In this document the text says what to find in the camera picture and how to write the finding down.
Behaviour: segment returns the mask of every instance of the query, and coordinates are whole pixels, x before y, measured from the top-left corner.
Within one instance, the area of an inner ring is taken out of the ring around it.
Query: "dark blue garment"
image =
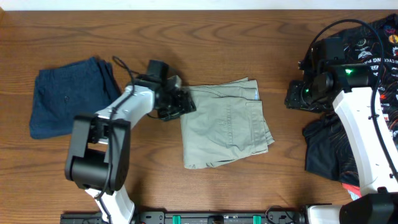
[[[79,113],[95,113],[120,96],[112,66],[94,57],[41,70],[35,81],[30,136],[51,138],[72,132]]]

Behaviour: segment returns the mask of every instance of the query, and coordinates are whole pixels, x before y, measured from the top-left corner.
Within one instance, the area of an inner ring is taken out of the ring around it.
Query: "gray pants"
[[[257,81],[188,88],[197,111],[181,117],[185,168],[217,167],[268,151],[274,140]]]

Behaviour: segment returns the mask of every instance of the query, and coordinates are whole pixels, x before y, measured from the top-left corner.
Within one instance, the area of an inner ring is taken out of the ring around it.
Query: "logo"
[[[366,39],[365,39],[365,38],[361,39],[360,41],[358,41],[358,43],[356,43],[356,45],[357,45],[358,47],[362,47],[362,46],[364,46],[365,44],[366,44]]]
[[[398,44],[398,35],[392,34],[388,37],[388,41],[392,44]]]
[[[355,51],[361,51],[361,53],[358,55],[358,59],[361,58],[366,58],[367,56],[372,56],[371,52],[366,51],[369,47],[364,47],[362,49],[356,49]]]
[[[384,31],[386,32],[387,35],[396,33],[396,30],[392,26],[389,26],[389,25],[384,26]]]

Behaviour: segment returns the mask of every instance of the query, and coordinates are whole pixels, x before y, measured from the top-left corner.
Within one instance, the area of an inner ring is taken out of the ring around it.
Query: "folded clothing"
[[[79,113],[95,113],[121,95],[112,66],[94,57],[41,70],[35,80],[30,136],[51,138],[72,132]]]
[[[217,167],[265,153],[274,142],[257,81],[188,87],[197,110],[181,117],[184,166]]]

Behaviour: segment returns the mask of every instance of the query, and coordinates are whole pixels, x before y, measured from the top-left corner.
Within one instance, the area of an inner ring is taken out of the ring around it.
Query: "green clip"
[[[261,216],[253,215],[253,224],[261,224]]]
[[[173,224],[181,224],[181,216],[173,215]]]

